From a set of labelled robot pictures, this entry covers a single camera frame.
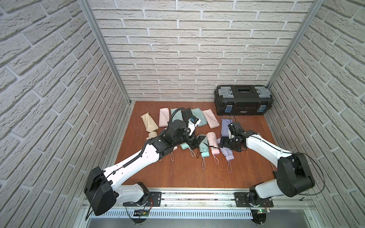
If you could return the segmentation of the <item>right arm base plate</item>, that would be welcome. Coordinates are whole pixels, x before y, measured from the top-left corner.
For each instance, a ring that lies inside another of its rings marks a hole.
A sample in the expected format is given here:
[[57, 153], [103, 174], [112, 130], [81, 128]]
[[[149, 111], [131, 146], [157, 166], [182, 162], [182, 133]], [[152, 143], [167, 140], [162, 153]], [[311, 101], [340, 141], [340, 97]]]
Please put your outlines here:
[[244, 208], [244, 207], [264, 207], [271, 208], [274, 206], [271, 198], [262, 199], [256, 195], [256, 193], [250, 192], [235, 192], [234, 199], [236, 203], [236, 207]]

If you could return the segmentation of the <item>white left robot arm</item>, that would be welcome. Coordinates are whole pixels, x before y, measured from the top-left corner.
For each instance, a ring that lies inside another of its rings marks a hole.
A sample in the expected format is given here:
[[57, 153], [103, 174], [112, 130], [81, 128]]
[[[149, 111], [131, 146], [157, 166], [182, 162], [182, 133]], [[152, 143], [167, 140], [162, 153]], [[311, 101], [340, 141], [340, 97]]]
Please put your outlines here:
[[204, 136], [196, 136], [200, 119], [190, 117], [186, 121], [170, 122], [158, 136], [148, 139], [143, 148], [127, 159], [104, 169], [96, 167], [88, 174], [84, 194], [94, 215], [100, 216], [116, 204], [127, 202], [145, 205], [149, 191], [138, 182], [124, 185], [131, 176], [171, 154], [177, 145], [186, 143], [195, 149]]

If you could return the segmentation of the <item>beige umbrella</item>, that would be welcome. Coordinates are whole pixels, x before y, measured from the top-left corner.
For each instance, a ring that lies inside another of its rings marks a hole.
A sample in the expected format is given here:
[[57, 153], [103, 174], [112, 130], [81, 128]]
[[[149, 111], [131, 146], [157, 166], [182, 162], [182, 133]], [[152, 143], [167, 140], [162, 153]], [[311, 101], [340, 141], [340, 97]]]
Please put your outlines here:
[[155, 138], [157, 136], [158, 136], [158, 134], [157, 134], [156, 131], [150, 132], [149, 135], [148, 135], [148, 137], [147, 137], [147, 140], [152, 139], [152, 138]]

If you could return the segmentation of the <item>light pink sleeved umbrella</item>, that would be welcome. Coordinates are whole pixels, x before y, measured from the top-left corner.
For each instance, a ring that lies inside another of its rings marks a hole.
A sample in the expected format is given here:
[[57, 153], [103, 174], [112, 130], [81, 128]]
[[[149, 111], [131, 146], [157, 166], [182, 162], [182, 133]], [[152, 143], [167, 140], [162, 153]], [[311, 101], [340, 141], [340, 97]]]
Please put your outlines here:
[[159, 110], [159, 127], [167, 127], [170, 120], [169, 108], [161, 108]]

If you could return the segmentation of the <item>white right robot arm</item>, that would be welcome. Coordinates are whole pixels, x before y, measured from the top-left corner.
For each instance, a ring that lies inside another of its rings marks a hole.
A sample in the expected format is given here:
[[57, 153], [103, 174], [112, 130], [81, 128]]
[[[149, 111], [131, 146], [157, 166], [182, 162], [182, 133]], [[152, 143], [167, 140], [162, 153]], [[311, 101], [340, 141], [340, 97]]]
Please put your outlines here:
[[251, 203], [281, 195], [294, 197], [315, 186], [315, 179], [304, 154], [282, 149], [258, 133], [244, 130], [239, 122], [229, 123], [227, 128], [221, 137], [221, 148], [236, 152], [251, 149], [277, 168], [275, 179], [250, 188], [247, 198]]

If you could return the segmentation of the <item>beige umbrella sleeve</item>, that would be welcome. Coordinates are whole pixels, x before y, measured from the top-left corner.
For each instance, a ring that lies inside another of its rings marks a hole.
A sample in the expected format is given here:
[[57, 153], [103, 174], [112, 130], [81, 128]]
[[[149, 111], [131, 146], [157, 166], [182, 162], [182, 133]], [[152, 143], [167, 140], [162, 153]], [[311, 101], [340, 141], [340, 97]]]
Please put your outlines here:
[[149, 115], [148, 112], [146, 114], [142, 115], [141, 119], [144, 123], [144, 126], [145, 126], [147, 132], [151, 133], [151, 132], [154, 132], [159, 129], [158, 125], [153, 120], [153, 118]]

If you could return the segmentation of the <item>mint green sleeved umbrella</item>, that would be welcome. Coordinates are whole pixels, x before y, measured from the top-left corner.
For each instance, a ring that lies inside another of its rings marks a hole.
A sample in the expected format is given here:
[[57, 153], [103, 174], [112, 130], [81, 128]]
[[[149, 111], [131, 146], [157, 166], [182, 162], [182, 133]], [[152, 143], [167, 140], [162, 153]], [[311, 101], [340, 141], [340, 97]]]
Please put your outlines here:
[[171, 115], [172, 115], [172, 122], [175, 120], [181, 120], [183, 121], [183, 115], [182, 115], [182, 111], [176, 111], [177, 108], [172, 108], [171, 109]]

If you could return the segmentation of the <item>black umbrella sleeve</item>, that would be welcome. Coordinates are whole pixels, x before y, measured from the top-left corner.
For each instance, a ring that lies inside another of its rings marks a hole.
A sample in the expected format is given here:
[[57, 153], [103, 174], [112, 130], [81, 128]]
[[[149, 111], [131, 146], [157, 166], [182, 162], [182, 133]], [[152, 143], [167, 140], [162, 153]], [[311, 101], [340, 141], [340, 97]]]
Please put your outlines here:
[[190, 108], [182, 108], [182, 118], [188, 122], [190, 118], [194, 118]]

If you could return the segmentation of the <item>lilac sleeved umbrella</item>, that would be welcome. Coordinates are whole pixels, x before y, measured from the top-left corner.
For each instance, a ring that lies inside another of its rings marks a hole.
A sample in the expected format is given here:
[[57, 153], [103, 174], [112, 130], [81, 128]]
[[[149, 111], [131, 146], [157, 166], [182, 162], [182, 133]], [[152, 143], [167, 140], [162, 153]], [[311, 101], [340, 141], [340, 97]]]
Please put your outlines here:
[[231, 131], [229, 125], [232, 123], [230, 119], [221, 120], [221, 136], [231, 138]]

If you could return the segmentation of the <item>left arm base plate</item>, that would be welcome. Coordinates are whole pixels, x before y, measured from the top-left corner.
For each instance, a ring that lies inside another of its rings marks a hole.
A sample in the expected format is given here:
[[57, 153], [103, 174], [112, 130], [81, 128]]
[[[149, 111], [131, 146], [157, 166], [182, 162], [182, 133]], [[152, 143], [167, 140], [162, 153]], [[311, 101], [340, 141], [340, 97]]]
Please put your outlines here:
[[125, 207], [160, 207], [162, 199], [162, 192], [149, 192], [148, 195], [144, 194], [138, 202], [126, 202], [123, 203]]

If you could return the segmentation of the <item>small mint green sleeve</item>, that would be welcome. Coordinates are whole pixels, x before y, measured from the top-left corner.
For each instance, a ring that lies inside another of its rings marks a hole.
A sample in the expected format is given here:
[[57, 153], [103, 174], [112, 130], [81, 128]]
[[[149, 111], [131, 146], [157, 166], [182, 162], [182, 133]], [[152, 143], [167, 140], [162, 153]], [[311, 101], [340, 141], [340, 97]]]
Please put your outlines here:
[[192, 114], [195, 117], [199, 118], [199, 120], [200, 120], [200, 123], [198, 124], [199, 127], [207, 125], [207, 120], [200, 108], [192, 109]]

